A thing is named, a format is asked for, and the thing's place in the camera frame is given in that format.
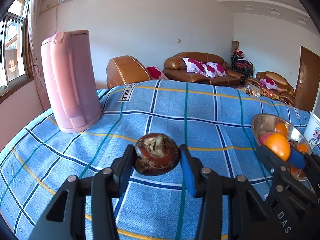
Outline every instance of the pink electric kettle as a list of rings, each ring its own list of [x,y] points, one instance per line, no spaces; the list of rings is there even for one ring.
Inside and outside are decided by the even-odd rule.
[[[44,80],[61,131],[75,133],[95,124],[101,106],[93,76],[89,32],[57,32],[42,42]]]

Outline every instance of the orange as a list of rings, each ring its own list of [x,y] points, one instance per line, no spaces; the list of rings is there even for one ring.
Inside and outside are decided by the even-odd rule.
[[[288,130],[287,130],[286,126],[283,123],[278,123],[275,126],[275,132],[282,133],[286,137],[288,136]]]
[[[282,133],[274,132],[265,140],[264,145],[275,153],[284,162],[290,157],[290,144]]]
[[[299,152],[305,152],[305,153],[308,153],[308,146],[305,145],[304,143],[301,143],[297,146],[297,150]]]
[[[293,167],[292,165],[290,165],[290,171],[291,171],[291,174],[294,174],[294,173],[296,173],[298,170],[297,170],[295,167]]]

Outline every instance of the paper cup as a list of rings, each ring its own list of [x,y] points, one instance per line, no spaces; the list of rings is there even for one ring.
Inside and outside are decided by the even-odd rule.
[[[303,136],[310,144],[311,149],[320,143],[320,119],[312,112],[310,112],[310,119]]]

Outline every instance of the ceiling light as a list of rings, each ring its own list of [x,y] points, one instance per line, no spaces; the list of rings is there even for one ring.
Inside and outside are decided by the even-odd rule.
[[[274,9],[274,8],[271,8],[271,7],[268,7],[268,9],[270,9],[270,12],[272,14],[281,15],[279,9]]]
[[[306,19],[304,19],[304,18],[302,18],[302,17],[300,17],[298,15],[297,15],[297,17],[298,17],[298,22],[299,23],[302,23],[305,26],[307,25],[308,20],[306,20]]]
[[[254,11],[254,9],[252,8],[252,5],[246,5],[246,4],[241,4],[244,9],[248,10],[248,11]]]

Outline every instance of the window sill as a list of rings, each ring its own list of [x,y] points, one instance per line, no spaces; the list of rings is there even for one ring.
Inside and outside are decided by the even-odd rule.
[[[22,88],[23,86],[28,84],[33,79],[34,79],[33,77],[27,78],[27,79],[19,82],[18,84],[14,85],[13,87],[11,87],[9,89],[6,89],[2,93],[0,93],[0,104],[3,101],[5,101],[9,96],[11,96],[15,91],[17,91],[18,89]]]

